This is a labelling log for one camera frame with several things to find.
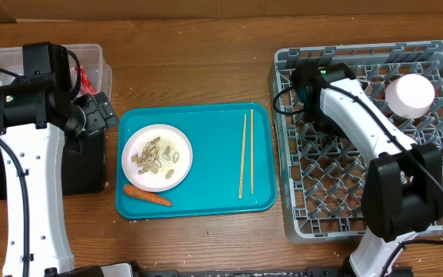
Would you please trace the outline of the red snack wrapper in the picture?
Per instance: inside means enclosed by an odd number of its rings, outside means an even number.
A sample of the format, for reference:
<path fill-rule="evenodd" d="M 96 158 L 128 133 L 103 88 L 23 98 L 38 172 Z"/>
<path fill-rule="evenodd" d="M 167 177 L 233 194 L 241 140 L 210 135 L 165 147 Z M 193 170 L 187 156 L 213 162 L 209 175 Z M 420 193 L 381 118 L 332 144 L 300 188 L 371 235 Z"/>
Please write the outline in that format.
<path fill-rule="evenodd" d="M 84 95 L 95 95 L 96 89 L 90 82 L 90 79 L 84 70 L 82 64 L 79 65 L 79 68 L 76 70 L 77 76 L 80 77 L 80 92 Z"/>

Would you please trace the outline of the pink small bowl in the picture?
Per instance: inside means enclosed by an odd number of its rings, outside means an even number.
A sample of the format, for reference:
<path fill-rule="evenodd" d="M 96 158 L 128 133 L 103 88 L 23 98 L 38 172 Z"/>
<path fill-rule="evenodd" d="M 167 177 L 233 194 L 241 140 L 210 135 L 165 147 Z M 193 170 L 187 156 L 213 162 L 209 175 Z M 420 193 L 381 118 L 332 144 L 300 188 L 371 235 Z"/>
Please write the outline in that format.
<path fill-rule="evenodd" d="M 416 119 L 425 115 L 435 99 L 435 88 L 419 74 L 407 74 L 391 82 L 385 89 L 388 107 L 402 118 Z"/>

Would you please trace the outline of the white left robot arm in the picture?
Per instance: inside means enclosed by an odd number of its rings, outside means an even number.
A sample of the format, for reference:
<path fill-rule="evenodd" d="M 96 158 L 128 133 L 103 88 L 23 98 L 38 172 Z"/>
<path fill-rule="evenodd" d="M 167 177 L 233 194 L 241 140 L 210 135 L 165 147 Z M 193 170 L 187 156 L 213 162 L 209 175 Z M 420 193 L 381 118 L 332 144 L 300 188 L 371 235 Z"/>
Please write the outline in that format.
<path fill-rule="evenodd" d="M 90 135 L 118 125 L 103 92 L 80 95 L 71 79 L 74 52 L 40 42 L 22 48 L 23 73 L 0 86 L 0 149 L 5 168 L 8 246 L 4 276 L 101 276 L 75 267 L 65 229 L 62 156 Z"/>

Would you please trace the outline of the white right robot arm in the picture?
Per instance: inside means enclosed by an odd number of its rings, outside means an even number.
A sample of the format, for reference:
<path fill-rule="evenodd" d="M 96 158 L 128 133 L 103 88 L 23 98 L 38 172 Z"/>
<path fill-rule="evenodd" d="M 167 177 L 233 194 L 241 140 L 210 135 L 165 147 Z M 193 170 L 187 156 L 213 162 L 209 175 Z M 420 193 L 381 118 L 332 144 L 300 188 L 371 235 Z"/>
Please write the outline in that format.
<path fill-rule="evenodd" d="M 285 232 L 359 237 L 310 276 L 406 276 L 393 262 L 443 233 L 443 91 L 435 62 L 285 59 L 269 74 Z"/>

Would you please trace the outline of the clear plastic bin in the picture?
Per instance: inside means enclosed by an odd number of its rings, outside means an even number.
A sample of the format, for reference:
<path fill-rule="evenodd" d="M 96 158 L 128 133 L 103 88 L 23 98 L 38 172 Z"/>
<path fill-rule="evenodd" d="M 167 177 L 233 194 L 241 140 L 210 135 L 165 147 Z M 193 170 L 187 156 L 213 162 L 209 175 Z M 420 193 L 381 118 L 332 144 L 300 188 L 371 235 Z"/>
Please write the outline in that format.
<path fill-rule="evenodd" d="M 76 54 L 94 89 L 104 92 L 111 100 L 112 69 L 104 58 L 102 47 L 98 44 L 75 44 L 65 47 Z M 22 47 L 0 48 L 0 68 L 23 75 Z M 0 85 L 9 85 L 14 79 L 13 76 L 0 72 Z"/>

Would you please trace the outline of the black tray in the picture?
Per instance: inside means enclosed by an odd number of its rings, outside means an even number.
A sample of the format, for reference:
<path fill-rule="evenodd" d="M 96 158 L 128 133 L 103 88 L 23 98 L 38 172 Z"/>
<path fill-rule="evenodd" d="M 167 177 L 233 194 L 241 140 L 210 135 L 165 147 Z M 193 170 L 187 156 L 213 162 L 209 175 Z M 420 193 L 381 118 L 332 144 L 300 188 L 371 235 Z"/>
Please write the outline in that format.
<path fill-rule="evenodd" d="M 99 193 L 105 188 L 105 132 L 80 139 L 82 151 L 65 141 L 62 156 L 63 196 Z"/>

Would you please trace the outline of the peanut shells and rice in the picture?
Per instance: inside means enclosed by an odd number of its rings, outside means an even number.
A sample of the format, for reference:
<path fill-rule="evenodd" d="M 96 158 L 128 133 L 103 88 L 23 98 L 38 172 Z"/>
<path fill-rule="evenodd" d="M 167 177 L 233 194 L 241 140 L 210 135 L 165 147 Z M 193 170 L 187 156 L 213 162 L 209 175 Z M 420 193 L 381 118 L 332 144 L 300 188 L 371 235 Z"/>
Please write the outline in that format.
<path fill-rule="evenodd" d="M 140 152 L 135 152 L 130 158 L 137 165 L 139 175 L 164 173 L 165 179 L 174 175 L 179 159 L 180 152 L 174 144 L 161 136 L 147 141 Z"/>

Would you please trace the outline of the pink plate with food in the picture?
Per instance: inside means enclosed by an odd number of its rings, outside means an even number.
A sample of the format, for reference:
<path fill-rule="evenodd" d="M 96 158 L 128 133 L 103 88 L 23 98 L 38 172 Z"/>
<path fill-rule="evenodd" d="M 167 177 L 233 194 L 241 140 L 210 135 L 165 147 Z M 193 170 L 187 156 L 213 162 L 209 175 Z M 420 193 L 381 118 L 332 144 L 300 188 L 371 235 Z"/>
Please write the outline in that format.
<path fill-rule="evenodd" d="M 135 132 L 125 143 L 120 168 L 131 185 L 164 192 L 180 185 L 193 163 L 188 137 L 178 128 L 149 125 Z"/>

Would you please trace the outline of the orange carrot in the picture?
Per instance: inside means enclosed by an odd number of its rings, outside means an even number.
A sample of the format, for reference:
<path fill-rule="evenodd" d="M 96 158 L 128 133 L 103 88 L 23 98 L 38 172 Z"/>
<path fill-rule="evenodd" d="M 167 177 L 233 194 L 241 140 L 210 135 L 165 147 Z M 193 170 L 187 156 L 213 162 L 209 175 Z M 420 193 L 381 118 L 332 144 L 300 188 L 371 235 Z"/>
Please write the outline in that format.
<path fill-rule="evenodd" d="M 172 206 L 172 202 L 169 201 L 168 199 L 163 198 L 160 195 L 157 195 L 153 192 L 147 192 L 145 190 L 139 189 L 134 185 L 129 185 L 129 184 L 125 185 L 123 191 L 127 196 L 132 197 L 134 199 L 140 199 L 146 202 L 151 202 L 168 207 Z"/>

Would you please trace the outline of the teal serving tray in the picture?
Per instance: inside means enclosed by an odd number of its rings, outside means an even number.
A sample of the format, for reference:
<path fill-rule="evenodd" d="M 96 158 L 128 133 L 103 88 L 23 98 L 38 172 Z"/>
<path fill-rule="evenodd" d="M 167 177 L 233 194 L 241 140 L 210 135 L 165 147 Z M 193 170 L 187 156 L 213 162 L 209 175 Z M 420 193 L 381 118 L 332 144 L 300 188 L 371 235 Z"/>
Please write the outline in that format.
<path fill-rule="evenodd" d="M 250 177 L 250 111 L 254 110 L 254 194 Z M 238 199 L 241 139 L 247 115 L 243 197 Z M 190 141 L 193 163 L 187 177 L 161 192 L 172 206 L 127 196 L 129 183 L 117 159 L 115 205 L 127 219 L 159 219 L 269 209 L 277 196 L 271 124 L 266 109 L 254 102 L 136 108 L 126 112 L 118 127 L 118 155 L 139 129 L 154 124 L 178 128 Z"/>

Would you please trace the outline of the grey dish rack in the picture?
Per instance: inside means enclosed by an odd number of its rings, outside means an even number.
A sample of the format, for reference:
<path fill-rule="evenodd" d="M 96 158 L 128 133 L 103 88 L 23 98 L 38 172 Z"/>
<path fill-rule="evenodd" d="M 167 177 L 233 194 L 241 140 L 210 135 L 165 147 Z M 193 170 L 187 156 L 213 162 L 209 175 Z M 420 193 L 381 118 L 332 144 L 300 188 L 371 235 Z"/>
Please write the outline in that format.
<path fill-rule="evenodd" d="M 394 125 L 419 144 L 437 145 L 443 158 L 443 40 L 282 48 L 275 53 L 268 84 L 278 106 L 273 122 L 285 234 L 293 243 L 352 239 L 365 231 L 360 202 L 367 169 L 349 140 L 318 130 L 303 114 L 290 77 L 307 62 L 320 67 L 345 63 Z M 385 99 L 386 87 L 411 73 L 426 77 L 435 89 L 431 108 L 417 119 L 392 113 Z"/>

